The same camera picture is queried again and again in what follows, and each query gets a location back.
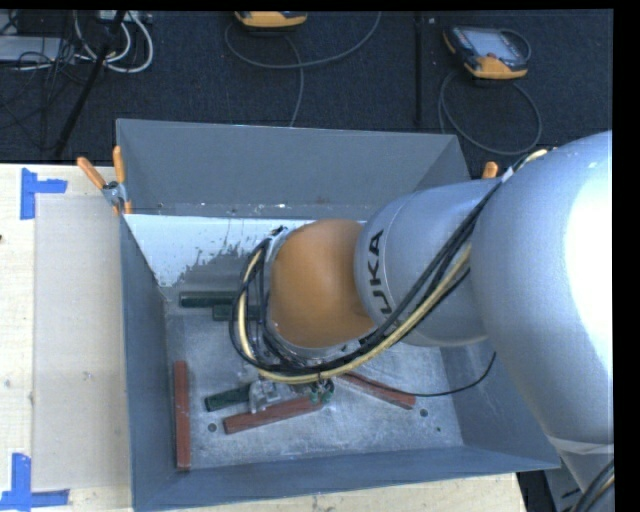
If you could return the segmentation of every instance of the blue tape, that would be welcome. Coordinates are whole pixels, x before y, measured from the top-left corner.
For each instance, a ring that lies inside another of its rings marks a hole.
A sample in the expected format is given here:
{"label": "blue tape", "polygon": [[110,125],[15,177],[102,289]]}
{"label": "blue tape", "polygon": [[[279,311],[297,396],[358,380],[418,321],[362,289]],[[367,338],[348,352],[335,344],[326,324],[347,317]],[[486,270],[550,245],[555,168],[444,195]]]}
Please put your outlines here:
{"label": "blue tape", "polygon": [[0,495],[0,510],[31,512],[32,507],[59,507],[69,501],[69,490],[31,492],[31,458],[11,455],[11,490]]}
{"label": "blue tape", "polygon": [[38,181],[38,175],[26,167],[22,168],[22,187],[20,198],[20,219],[33,219],[36,216],[35,194],[64,194],[67,182],[64,180]]}

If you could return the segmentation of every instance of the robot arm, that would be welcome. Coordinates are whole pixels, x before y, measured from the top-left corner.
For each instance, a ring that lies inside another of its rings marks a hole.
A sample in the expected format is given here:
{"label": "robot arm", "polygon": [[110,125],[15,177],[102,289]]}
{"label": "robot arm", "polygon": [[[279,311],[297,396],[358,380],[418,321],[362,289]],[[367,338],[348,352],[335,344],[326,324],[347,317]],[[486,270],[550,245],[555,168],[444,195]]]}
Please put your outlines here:
{"label": "robot arm", "polygon": [[276,352],[263,377],[322,382],[400,340],[488,339],[587,491],[613,461],[611,206],[606,132],[508,180],[398,198],[364,225],[280,233],[254,255],[270,278],[265,332]]}

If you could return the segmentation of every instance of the white cable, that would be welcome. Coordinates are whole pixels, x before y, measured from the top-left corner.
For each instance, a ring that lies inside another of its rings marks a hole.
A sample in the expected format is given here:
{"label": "white cable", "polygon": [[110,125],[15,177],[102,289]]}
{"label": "white cable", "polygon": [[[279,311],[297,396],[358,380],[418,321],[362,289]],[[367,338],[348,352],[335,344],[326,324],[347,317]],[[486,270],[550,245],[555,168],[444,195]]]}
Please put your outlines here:
{"label": "white cable", "polygon": [[[76,57],[78,57],[80,59],[83,59],[83,60],[90,60],[90,61],[95,62],[97,60],[98,56],[89,47],[89,45],[84,41],[84,38],[82,36],[82,32],[80,31],[80,25],[78,24],[77,11],[74,10],[73,13],[74,13],[74,26],[75,26],[76,35],[82,41],[82,46],[83,46],[84,50],[90,55],[90,57],[87,57],[85,55],[76,55]],[[146,40],[146,43],[147,43],[147,47],[149,49],[149,54],[147,55],[147,59],[145,60],[145,62],[143,64],[141,64],[140,66],[135,67],[135,68],[119,67],[119,66],[114,66],[112,64],[113,62],[116,62],[116,61],[124,58],[129,53],[129,51],[131,49],[131,35],[129,33],[129,29],[127,29],[127,27],[126,27],[126,25],[124,23],[121,23],[121,27],[123,28],[124,33],[125,33],[125,37],[127,39],[126,48],[119,55],[116,55],[115,57],[110,57],[110,58],[105,59],[104,67],[107,68],[107,69],[110,69],[112,71],[115,71],[117,73],[140,73],[141,71],[144,71],[145,69],[147,69],[151,65],[151,62],[153,61],[153,41],[151,39],[151,34],[147,30],[147,28],[144,26],[144,24],[138,19],[138,17],[137,16],[132,16],[130,12],[127,12],[127,15],[138,26],[138,28],[140,29],[140,31],[143,33],[143,35],[145,37],[145,40]]]}
{"label": "white cable", "polygon": [[[78,11],[77,10],[73,11],[73,26],[74,26],[74,29],[76,31],[76,35],[78,36],[78,38],[82,42],[82,47],[89,54],[89,57],[87,57],[86,55],[76,54],[76,58],[95,62],[98,59],[98,55],[91,49],[91,47],[85,41],[84,36],[82,35],[82,31],[80,30],[80,25],[78,23]],[[125,49],[122,50],[122,52],[119,55],[115,55],[114,57],[108,57],[106,59],[106,62],[108,62],[108,63],[116,62],[116,61],[119,61],[120,59],[124,58],[127,55],[127,53],[129,53],[129,50],[131,49],[131,34],[129,33],[129,29],[127,28],[127,26],[124,23],[120,23],[120,28],[122,28],[122,30],[124,31],[124,35],[125,35],[125,38],[127,40],[127,44],[125,45]]]}
{"label": "white cable", "polygon": [[138,25],[138,28],[140,29],[140,31],[144,34],[145,40],[147,42],[147,47],[149,49],[149,54],[147,55],[147,59],[144,61],[143,64],[141,64],[137,68],[121,68],[118,66],[113,66],[108,62],[105,62],[105,67],[112,71],[116,71],[118,73],[140,73],[141,71],[144,71],[145,69],[147,69],[151,65],[151,62],[153,62],[153,41],[151,40],[151,34],[149,34],[147,27],[144,26],[144,24],[138,19],[138,17],[132,16],[131,13],[128,13],[128,14],[129,14],[129,17],[133,20],[133,22],[136,25]]}

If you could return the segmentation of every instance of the yellow cable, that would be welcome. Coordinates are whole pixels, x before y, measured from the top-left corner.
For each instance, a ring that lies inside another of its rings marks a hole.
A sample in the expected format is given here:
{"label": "yellow cable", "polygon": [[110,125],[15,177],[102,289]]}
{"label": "yellow cable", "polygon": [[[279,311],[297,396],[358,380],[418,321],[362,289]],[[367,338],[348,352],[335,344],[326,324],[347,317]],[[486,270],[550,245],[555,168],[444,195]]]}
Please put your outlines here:
{"label": "yellow cable", "polygon": [[[249,267],[244,277],[244,281],[248,278],[251,270],[255,266],[261,252],[259,252],[249,263]],[[467,244],[463,253],[460,255],[456,263],[453,265],[451,270],[447,272],[447,274],[442,278],[442,281],[438,284],[433,293],[425,299],[416,310],[409,315],[409,317],[395,330],[393,331],[387,338],[384,339],[379,345],[375,348],[363,354],[357,359],[354,359],[350,363],[347,363],[338,368],[334,368],[332,370],[326,370],[318,373],[314,373],[312,375],[298,375],[298,376],[287,376],[280,375],[278,373],[273,373],[270,371],[258,369],[258,373],[270,380],[275,382],[283,382],[286,384],[310,384],[312,382],[317,382],[319,380],[330,379],[331,377],[335,377],[337,375],[341,375],[343,373],[347,373],[352,371],[353,369],[359,367],[360,365],[370,361],[375,356],[391,347],[397,341],[399,341],[407,332],[409,332],[424,316],[438,303],[443,294],[447,292],[449,287],[452,285],[454,278],[460,272],[460,270],[467,264],[471,255],[471,244]],[[247,331],[245,328],[245,301],[246,301],[246,293],[243,292],[240,296],[240,300],[238,301],[238,331],[240,336],[240,343],[242,349],[245,351],[247,356],[251,357],[255,361],[255,357],[251,352],[249,341],[247,338]]]}
{"label": "yellow cable", "polygon": [[[258,260],[260,259],[260,255],[262,254],[263,249],[260,249],[260,251],[258,251],[255,256],[251,259],[251,261],[249,262],[249,266],[247,267],[247,271],[245,272],[243,278],[242,278],[242,283],[246,283],[247,280],[249,279],[249,275],[251,274],[251,271],[253,270],[253,267],[256,266],[256,263],[258,263]],[[240,298],[238,299],[238,323],[239,325],[243,326],[243,330],[244,330],[244,311],[245,311],[245,307],[246,307],[246,302],[247,302],[247,293],[246,292],[242,292],[242,295],[240,295]],[[243,352],[250,357],[251,359],[253,359],[254,361],[256,361],[256,357],[253,354],[253,352],[251,352],[251,347],[249,345],[249,340],[247,338],[247,333],[246,331],[244,331],[244,336],[240,335],[240,345],[242,346],[242,350]]]}

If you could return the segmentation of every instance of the electronic device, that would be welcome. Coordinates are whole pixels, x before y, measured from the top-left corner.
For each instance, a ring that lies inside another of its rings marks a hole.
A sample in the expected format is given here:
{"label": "electronic device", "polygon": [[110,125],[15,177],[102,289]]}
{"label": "electronic device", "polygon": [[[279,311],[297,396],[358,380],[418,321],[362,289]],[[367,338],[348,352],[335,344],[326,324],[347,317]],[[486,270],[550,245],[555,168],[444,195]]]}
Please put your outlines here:
{"label": "electronic device", "polygon": [[524,55],[507,29],[452,26],[443,32],[447,47],[474,77],[489,80],[509,80],[527,74],[530,48]]}
{"label": "electronic device", "polygon": [[252,33],[278,34],[295,30],[307,20],[302,11],[234,11],[237,20]]}

